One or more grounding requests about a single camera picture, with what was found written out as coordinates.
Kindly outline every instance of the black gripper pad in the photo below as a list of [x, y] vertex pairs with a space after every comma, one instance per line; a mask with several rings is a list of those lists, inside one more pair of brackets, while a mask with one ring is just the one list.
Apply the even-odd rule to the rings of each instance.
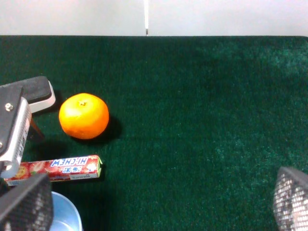
[[2, 85], [1, 87], [6, 86], [22, 87], [22, 96], [28, 101], [29, 104], [49, 99], [52, 95], [49, 81], [45, 76], [37, 76], [17, 81], [14, 83]]

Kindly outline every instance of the candy package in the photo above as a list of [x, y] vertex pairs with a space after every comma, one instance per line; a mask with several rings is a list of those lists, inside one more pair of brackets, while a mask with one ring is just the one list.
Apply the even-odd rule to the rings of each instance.
[[18, 173], [4, 179], [9, 186], [15, 186], [36, 173], [47, 173], [50, 181], [67, 181], [98, 178], [102, 161], [98, 155], [72, 157], [47, 161], [22, 162]]

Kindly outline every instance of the green carpet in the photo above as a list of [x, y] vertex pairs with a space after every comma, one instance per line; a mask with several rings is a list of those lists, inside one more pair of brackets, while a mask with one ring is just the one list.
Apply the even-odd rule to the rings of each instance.
[[[102, 158], [104, 180], [53, 183], [85, 231], [277, 230], [277, 171], [307, 169], [307, 38], [0, 37], [0, 84], [39, 75], [58, 103], [23, 160]], [[80, 92], [112, 115], [93, 141], [58, 121]]]

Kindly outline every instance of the orange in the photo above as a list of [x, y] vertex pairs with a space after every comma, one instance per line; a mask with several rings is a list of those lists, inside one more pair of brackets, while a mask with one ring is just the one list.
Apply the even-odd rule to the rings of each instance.
[[67, 135], [88, 140], [99, 136], [106, 129], [109, 112], [102, 99], [80, 93], [68, 98], [61, 105], [59, 120]]

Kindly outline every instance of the blue bowl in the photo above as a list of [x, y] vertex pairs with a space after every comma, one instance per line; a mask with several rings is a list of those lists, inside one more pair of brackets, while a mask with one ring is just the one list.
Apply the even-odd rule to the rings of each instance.
[[51, 195], [54, 215], [50, 231], [82, 231], [81, 218], [74, 204], [57, 192]]

